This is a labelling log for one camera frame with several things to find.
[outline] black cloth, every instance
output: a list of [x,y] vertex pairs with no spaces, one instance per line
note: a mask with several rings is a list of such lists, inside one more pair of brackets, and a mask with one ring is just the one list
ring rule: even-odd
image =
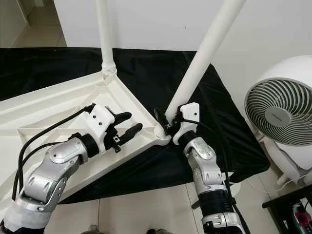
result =
[[[121,81],[152,114],[165,111],[195,52],[114,49]],[[85,76],[101,69],[98,48],[0,49],[0,98]],[[200,104],[197,133],[217,153],[224,171],[226,154],[232,182],[240,182],[270,166],[245,119],[210,65],[190,101]],[[71,195],[63,203],[128,194],[188,183],[192,171],[182,149],[170,143],[153,146]]]

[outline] floor tile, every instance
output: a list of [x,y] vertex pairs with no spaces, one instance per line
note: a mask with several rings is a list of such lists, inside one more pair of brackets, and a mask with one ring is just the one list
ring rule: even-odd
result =
[[54,4],[35,7],[27,18],[31,26],[59,25],[59,18]]
[[284,187],[284,189],[280,190],[281,186],[277,185],[276,181],[282,174],[283,173],[280,171],[280,169],[276,166],[276,164],[273,161],[271,161],[271,166],[267,171],[259,174],[259,177],[266,191],[269,192],[268,195],[271,199],[285,195],[300,188],[295,183],[290,182]]
[[99,207],[99,230],[105,234],[146,234],[150,228],[197,233],[184,185],[104,198]]
[[64,34],[62,34],[62,36],[60,36],[57,47],[67,47]]
[[61,33],[60,26],[32,26],[16,47],[56,47]]
[[[254,175],[248,179],[255,187],[265,190],[258,175]],[[191,203],[197,200],[194,183],[186,184]],[[267,194],[262,194],[254,190],[248,181],[241,183],[241,189],[235,196],[237,206],[244,216],[247,225],[252,234],[278,234],[278,230],[271,218],[268,210],[261,207],[262,203],[268,201],[270,198]],[[201,219],[202,213],[200,208],[194,212],[196,226],[199,234],[204,234]]]
[[80,234],[90,224],[98,224],[99,200],[57,205],[53,211],[45,234]]

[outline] black cable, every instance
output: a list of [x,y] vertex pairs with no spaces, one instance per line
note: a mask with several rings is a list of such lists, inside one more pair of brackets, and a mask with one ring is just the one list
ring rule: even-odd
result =
[[78,115],[80,115],[81,113],[87,111],[87,112],[91,112],[93,109],[94,105],[90,105],[90,106],[85,106],[84,108],[82,108],[81,110],[77,111],[76,113],[72,114],[71,116],[57,122],[56,124],[53,124],[52,126],[48,127],[47,129],[43,130],[42,132],[38,133],[37,135],[35,135],[34,137],[32,137],[30,140],[28,140],[22,147],[22,149],[20,150],[19,153],[19,168],[18,168],[18,173],[19,173],[19,191],[22,190],[23,186],[24,186],[24,181],[23,181],[23,157],[24,157],[24,153],[27,149],[27,147],[36,139],[38,139],[39,137],[41,137],[42,135],[46,134],[47,132],[55,129],[56,127],[59,127],[60,125],[66,123],[67,121],[77,117]]
[[[23,160],[23,163],[22,163],[22,166],[25,165],[25,163],[27,162],[27,160],[34,154],[36,153],[37,151],[45,148],[45,147],[48,147],[48,146],[52,146],[52,145],[55,145],[55,144],[59,144],[59,142],[51,142],[51,143],[46,143],[46,144],[43,144],[37,148],[35,148],[32,152],[30,152]],[[19,172],[16,171],[16,174],[15,174],[15,178],[14,178],[14,184],[13,184],[13,191],[12,191],[12,199],[15,200],[16,198],[16,193],[17,193],[17,189],[18,189],[18,181],[19,181]]]
[[[190,119],[184,119],[184,118],[183,118],[181,121],[201,125],[201,126],[207,128],[209,131],[215,133],[215,131],[213,131],[210,127],[208,127],[206,124],[203,124],[203,123],[201,123],[201,122],[193,121],[193,120],[190,120]],[[223,143],[222,143],[222,141],[221,141],[221,138],[220,138],[219,134],[216,134],[216,135],[218,136],[219,141],[220,141],[220,147],[221,147],[221,149],[222,149],[222,155],[223,155],[223,160],[224,160],[224,164],[225,164],[225,181],[224,181],[225,187],[226,187],[227,190],[228,190],[228,194],[229,194],[229,198],[231,199],[232,206],[234,207],[236,213],[238,214],[239,219],[240,219],[240,221],[241,221],[241,223],[242,223],[242,225],[243,225],[243,228],[244,228],[246,234],[251,234],[251,233],[250,233],[250,230],[249,230],[249,228],[248,228],[248,226],[247,226],[247,223],[246,223],[246,221],[245,221],[243,215],[242,215],[241,212],[239,211],[238,207],[236,206],[235,199],[234,199],[233,196],[232,196],[232,192],[231,192],[231,189],[230,189],[230,179],[229,179],[228,161],[227,161],[227,157],[226,157],[226,154],[225,154],[225,149],[224,149],[224,147],[223,147]]]

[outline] fan grille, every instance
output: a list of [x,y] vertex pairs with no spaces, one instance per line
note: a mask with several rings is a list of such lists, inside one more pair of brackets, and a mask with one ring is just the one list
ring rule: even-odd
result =
[[[268,112],[280,110],[288,119]],[[266,136],[287,145],[312,143],[312,92],[289,80],[274,79],[253,87],[246,98],[246,112],[250,121]]]

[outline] white fan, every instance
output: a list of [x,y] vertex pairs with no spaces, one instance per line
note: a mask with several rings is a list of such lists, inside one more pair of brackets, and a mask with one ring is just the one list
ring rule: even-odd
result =
[[269,69],[248,91],[245,110],[276,142],[264,141],[284,173],[278,183],[290,178],[301,186],[312,184],[312,56],[289,58]]

